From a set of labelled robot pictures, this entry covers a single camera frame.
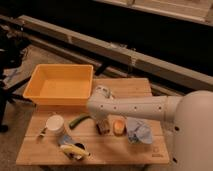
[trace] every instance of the shelf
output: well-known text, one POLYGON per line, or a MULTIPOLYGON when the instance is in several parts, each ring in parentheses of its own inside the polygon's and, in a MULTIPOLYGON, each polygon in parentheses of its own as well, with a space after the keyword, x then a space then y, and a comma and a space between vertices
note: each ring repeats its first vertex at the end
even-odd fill
POLYGON ((94 1, 213 26, 212 0, 135 0, 132 5, 128 0, 94 1))

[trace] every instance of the wooden table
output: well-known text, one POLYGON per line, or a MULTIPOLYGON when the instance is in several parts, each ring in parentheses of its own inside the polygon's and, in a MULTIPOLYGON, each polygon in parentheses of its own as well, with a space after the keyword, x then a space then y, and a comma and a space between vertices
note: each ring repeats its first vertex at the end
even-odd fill
MULTIPOLYGON (((94 79, 96 85, 111 88, 116 98, 151 96, 147 79, 94 79)), ((69 130, 68 122, 79 113, 85 113, 85 107, 70 106, 37 106, 27 129, 23 144, 18 154, 18 165, 125 165, 125 164, 166 164, 169 162, 160 122, 146 120, 153 133, 152 145, 130 144, 126 136, 116 137, 111 131, 107 135, 99 135, 92 119, 80 123, 74 130, 69 130), (46 133, 41 141, 37 136, 52 112, 57 112, 65 119, 68 134, 85 145, 91 156, 82 161, 68 159, 57 145, 58 137, 46 133)), ((121 116, 109 116, 112 127, 113 120, 121 116)))

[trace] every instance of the black object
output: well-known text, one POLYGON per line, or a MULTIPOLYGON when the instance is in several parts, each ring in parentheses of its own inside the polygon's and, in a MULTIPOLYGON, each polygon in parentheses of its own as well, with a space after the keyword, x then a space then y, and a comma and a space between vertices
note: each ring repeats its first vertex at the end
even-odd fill
POLYGON ((27 0, 0 0, 0 14, 16 18, 24 13, 27 0))
POLYGON ((107 69, 108 66, 110 66, 109 61, 103 62, 102 65, 96 70, 95 75, 101 75, 107 69))
POLYGON ((30 77, 18 82, 14 86, 5 89, 3 82, 6 77, 4 69, 19 67, 22 63, 23 54, 21 50, 29 44, 27 39, 23 38, 8 38, 7 32, 0 27, 0 132, 8 130, 7 125, 2 125, 6 102, 15 103, 14 99, 30 101, 23 98, 21 95, 13 94, 15 90, 29 81, 30 77))

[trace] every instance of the cloth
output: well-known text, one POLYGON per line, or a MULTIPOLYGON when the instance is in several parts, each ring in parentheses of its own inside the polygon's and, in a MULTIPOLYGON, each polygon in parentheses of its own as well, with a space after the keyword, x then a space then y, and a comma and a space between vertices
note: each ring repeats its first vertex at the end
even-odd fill
POLYGON ((152 144, 153 142, 151 129, 142 119, 127 117, 126 130, 131 143, 152 144))

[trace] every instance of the banana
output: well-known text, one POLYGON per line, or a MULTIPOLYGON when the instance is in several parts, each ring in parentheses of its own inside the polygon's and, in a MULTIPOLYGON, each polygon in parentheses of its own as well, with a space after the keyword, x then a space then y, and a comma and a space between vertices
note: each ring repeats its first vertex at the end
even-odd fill
POLYGON ((61 145, 60 148, 62 151, 66 154, 75 154, 75 155, 80 155, 80 156, 89 156, 90 153, 74 144, 69 144, 69 145, 61 145))

